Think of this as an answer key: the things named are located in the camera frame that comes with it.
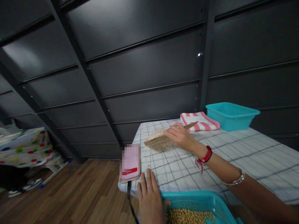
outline dark metal wall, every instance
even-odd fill
[[[261,108],[252,127],[299,148],[298,2],[213,2],[1,2],[0,73],[16,80],[0,76],[1,121],[49,118],[66,156],[118,158],[140,123],[228,101]]]

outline silver bracelet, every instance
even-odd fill
[[[237,179],[237,180],[235,180],[233,183],[227,184],[227,183],[224,183],[223,181],[222,181],[222,183],[225,184],[225,185],[227,185],[227,186],[235,187],[236,185],[240,184],[245,179],[245,173],[244,173],[244,171],[240,169],[240,173],[241,173],[240,178]]]

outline plaid tablecloth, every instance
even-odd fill
[[[154,121],[140,124],[133,144],[141,145],[141,171],[148,166],[155,173],[161,192],[209,190],[217,193],[227,204],[239,204],[238,199],[207,167],[204,171],[195,164],[191,153],[173,146],[158,153],[145,147],[148,135],[161,128],[167,129],[180,119]],[[209,145],[213,152],[252,178],[263,184],[288,204],[299,203],[299,152],[274,139],[248,128],[226,132],[223,130],[199,131],[193,137]],[[137,196],[137,182],[132,182],[131,194]],[[127,192],[127,184],[118,183],[121,191]]]

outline polka dot fabric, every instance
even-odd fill
[[[26,130],[18,138],[0,144],[0,165],[21,168],[62,162],[61,155],[53,151],[45,128]]]

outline pink phone case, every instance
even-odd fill
[[[132,144],[125,147],[120,163],[119,182],[124,184],[140,177],[140,146]]]

